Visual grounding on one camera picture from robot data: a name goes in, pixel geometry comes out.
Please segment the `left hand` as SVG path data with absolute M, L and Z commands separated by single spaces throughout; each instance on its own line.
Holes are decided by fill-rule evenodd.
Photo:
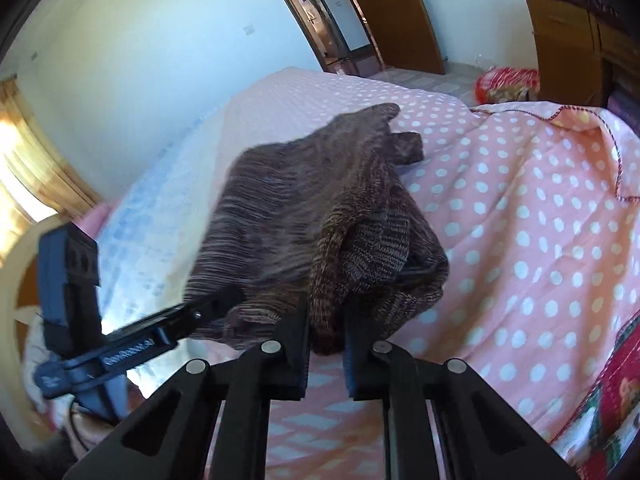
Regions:
M 115 427 L 73 401 L 68 407 L 64 429 L 70 439 L 70 448 L 76 458 L 81 460 L 107 438 Z

